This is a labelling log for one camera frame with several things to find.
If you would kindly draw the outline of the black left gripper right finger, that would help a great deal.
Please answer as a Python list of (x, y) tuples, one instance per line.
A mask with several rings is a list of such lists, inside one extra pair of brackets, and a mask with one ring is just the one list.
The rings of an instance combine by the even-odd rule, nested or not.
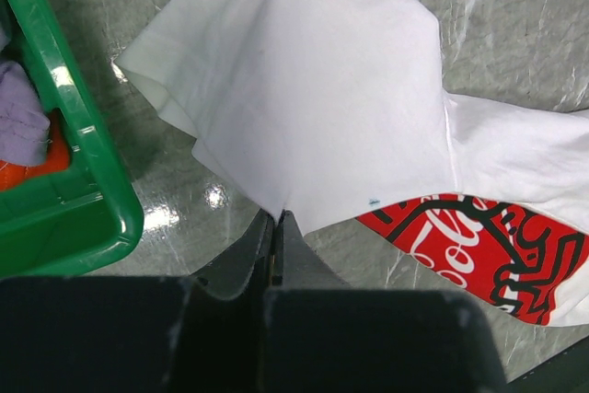
[(268, 392), (504, 392), (481, 309), (456, 291), (350, 287), (284, 213), (264, 294)]

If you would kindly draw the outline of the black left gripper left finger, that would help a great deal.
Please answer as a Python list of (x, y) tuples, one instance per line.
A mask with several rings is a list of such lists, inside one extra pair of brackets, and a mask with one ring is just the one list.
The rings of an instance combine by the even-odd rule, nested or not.
[(274, 222), (189, 276), (1, 282), (5, 392), (252, 392)]

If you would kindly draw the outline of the white t-shirt with red print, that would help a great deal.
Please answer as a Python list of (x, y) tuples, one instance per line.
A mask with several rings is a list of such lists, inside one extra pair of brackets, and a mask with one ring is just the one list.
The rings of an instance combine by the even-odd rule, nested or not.
[(587, 322), (587, 112), (448, 93), (418, 0), (171, 0), (117, 64), (303, 234), (356, 218), (524, 322)]

